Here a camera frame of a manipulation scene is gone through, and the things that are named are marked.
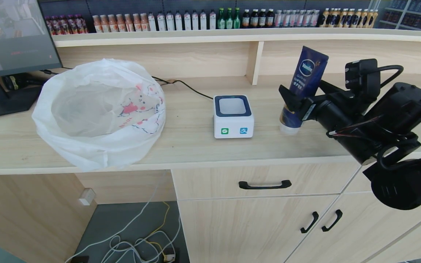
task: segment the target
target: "monitor screen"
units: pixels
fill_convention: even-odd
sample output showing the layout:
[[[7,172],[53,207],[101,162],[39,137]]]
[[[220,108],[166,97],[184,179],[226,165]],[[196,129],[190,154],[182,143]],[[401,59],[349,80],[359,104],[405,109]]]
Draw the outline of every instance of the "monitor screen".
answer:
[[[37,0],[0,0],[0,76],[61,67]]]

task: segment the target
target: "green bottle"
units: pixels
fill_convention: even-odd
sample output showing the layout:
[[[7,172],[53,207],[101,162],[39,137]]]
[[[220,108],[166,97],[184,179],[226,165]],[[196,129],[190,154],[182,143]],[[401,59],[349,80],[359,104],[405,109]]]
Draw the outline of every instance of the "green bottle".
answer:
[[[232,8],[227,8],[227,20],[225,21],[226,29],[232,29],[234,27],[234,22],[232,20]]]
[[[234,16],[234,28],[239,29],[239,7],[235,8],[235,16]]]
[[[225,29],[225,18],[223,8],[219,8],[219,20],[217,20],[217,29]]]

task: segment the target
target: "white scanner box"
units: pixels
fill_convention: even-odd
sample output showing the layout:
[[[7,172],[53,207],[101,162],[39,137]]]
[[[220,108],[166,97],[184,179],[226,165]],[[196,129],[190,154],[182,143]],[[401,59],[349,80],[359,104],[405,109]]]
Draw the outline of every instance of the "white scanner box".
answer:
[[[245,95],[214,97],[214,137],[251,138],[254,116]]]

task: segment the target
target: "cabinet door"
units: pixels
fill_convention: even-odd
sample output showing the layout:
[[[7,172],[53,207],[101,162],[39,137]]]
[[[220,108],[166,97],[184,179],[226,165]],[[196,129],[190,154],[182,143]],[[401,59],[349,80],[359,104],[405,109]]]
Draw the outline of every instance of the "cabinet door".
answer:
[[[342,217],[337,219],[336,210]],[[342,194],[287,263],[359,263],[421,222],[421,206],[402,211],[379,202],[373,193]]]
[[[191,263],[282,263],[336,196],[178,201]]]
[[[421,258],[421,225],[411,230],[368,263],[395,263]]]

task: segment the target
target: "counter top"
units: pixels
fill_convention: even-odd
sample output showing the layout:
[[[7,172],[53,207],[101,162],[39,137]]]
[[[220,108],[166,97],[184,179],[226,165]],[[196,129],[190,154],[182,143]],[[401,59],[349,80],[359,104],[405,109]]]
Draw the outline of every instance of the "counter top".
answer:
[[[421,31],[377,28],[256,28],[53,36],[57,47],[336,39],[421,42]]]
[[[257,86],[251,86],[245,77],[183,79],[206,95],[247,95],[255,116],[254,137],[248,139],[216,140],[212,102],[182,84],[163,86],[167,122],[162,136],[144,159],[121,170],[354,160],[340,144],[326,137],[316,121],[306,122],[297,135],[280,133],[283,101],[277,89],[280,84],[288,85],[291,78],[261,76]],[[344,74],[327,74],[323,79],[342,87]],[[403,75],[397,80],[416,83],[419,79],[417,85],[421,87],[421,75]],[[37,135],[31,113],[0,117],[0,175],[80,172]],[[421,141],[421,125],[414,131]]]

